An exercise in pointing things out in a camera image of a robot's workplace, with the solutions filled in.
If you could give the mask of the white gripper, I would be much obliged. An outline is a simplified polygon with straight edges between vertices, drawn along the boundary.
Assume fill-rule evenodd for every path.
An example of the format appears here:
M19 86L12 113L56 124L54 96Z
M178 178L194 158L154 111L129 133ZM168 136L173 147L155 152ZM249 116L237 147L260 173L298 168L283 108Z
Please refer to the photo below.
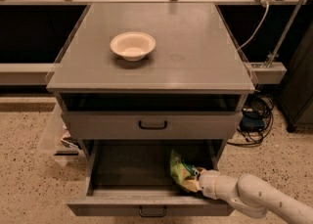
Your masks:
M196 175L199 176L199 182L196 180L187 180L184 187L191 192L199 192L213 200L224 200L228 194L229 186L227 177L216 170L206 170L203 167L196 167Z

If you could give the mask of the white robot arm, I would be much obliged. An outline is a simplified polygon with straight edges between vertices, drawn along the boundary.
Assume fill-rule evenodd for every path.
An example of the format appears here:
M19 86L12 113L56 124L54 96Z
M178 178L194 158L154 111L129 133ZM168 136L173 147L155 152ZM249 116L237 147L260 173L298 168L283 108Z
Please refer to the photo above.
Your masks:
M255 175L232 177L203 168L194 168L192 174L184 172L184 175L183 186L189 191L222 200L251 218L263 218L271 211L288 224L313 224L312 207L289 197Z

